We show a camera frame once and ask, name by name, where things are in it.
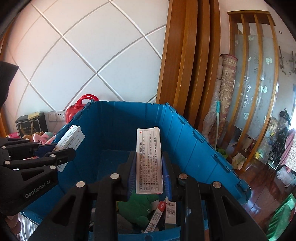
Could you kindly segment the red white long box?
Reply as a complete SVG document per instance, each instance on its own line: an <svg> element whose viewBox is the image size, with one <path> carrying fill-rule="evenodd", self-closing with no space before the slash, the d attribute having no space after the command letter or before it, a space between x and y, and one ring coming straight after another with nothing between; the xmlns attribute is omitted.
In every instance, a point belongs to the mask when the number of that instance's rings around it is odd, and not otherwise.
<svg viewBox="0 0 296 241"><path fill-rule="evenodd" d="M59 142L57 142L53 151L60 151L64 149L73 148L77 150L80 144L85 139L85 135L81 131L81 127L72 125L69 130L63 135Z"/></svg>

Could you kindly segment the green frog plush toy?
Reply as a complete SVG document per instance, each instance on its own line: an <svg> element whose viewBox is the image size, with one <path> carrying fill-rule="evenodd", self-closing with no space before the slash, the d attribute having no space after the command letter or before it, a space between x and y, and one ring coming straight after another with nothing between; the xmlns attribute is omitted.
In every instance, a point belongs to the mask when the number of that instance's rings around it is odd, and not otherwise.
<svg viewBox="0 0 296 241"><path fill-rule="evenodd" d="M133 193L127 202L117 203L119 214L132 225L146 228L145 232L154 232L167 203L159 201L156 194Z"/></svg>

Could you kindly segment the white medicine box with text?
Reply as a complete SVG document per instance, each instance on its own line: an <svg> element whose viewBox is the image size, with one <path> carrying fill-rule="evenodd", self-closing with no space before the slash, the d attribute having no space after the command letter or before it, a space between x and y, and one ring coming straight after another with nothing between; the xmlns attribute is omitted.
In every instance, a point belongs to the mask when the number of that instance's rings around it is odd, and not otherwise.
<svg viewBox="0 0 296 241"><path fill-rule="evenodd" d="M163 193L160 129L138 128L136 148L136 193Z"/></svg>

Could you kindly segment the black gift box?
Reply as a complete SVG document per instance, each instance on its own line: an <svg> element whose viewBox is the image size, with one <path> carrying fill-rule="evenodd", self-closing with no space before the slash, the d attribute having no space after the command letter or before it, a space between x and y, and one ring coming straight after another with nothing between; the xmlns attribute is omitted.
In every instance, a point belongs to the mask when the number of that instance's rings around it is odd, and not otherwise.
<svg viewBox="0 0 296 241"><path fill-rule="evenodd" d="M40 133L48 131L44 113L39 113L39 116L36 116L30 120L28 119L27 115L20 116L15 121L15 124L18 134L21 138L25 135L32 135L36 132Z"/></svg>

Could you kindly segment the blue plastic storage crate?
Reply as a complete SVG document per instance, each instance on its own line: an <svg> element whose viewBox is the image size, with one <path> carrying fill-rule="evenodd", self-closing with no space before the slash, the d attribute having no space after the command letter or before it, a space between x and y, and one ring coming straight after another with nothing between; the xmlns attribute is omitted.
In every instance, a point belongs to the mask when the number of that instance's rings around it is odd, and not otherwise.
<svg viewBox="0 0 296 241"><path fill-rule="evenodd" d="M24 212L39 223L30 240L251 240L256 222L243 208L249 185L231 164L168 104L91 101L57 134L72 127L84 139L50 188L45 179L25 193ZM151 202L153 193L177 205L177 226L118 233L123 204Z"/></svg>

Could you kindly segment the red bear plastic case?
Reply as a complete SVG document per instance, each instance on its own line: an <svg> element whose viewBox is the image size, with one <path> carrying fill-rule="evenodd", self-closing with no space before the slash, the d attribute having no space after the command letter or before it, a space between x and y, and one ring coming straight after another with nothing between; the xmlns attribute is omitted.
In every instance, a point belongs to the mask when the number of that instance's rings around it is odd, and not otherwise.
<svg viewBox="0 0 296 241"><path fill-rule="evenodd" d="M67 108L66 123L69 123L72 120L72 118L74 117L74 115L84 108L85 104L82 103L84 100L99 101L98 97L96 97L93 94L85 94L85 95L81 96L76 101L75 104L73 104L73 105L69 106L69 108Z"/></svg>

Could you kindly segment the rolled patterned carpet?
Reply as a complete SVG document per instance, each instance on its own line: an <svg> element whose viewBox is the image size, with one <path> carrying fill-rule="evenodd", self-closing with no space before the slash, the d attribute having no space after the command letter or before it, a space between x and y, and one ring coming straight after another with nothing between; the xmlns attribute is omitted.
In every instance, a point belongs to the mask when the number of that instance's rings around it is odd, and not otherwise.
<svg viewBox="0 0 296 241"><path fill-rule="evenodd" d="M237 58L222 54L219 57L214 92L207 115L203 121L202 135L213 148L224 129L234 92Z"/></svg>

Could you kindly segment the wooden glass partition screen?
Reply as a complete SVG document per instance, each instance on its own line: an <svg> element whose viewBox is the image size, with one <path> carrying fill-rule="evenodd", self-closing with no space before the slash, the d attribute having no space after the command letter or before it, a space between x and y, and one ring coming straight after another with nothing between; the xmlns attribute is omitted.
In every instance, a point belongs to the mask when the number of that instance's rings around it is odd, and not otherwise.
<svg viewBox="0 0 296 241"><path fill-rule="evenodd" d="M279 50L276 24L268 11L228 12L230 54L237 58L236 76L223 144L246 171L269 125L278 85Z"/></svg>

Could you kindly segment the white wall socket panel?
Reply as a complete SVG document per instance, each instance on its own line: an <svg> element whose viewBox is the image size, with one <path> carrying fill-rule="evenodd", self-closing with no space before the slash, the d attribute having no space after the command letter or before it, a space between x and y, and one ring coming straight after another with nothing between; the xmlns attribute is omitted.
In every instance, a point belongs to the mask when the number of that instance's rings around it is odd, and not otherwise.
<svg viewBox="0 0 296 241"><path fill-rule="evenodd" d="M49 122L66 121L65 111L50 111L48 112Z"/></svg>

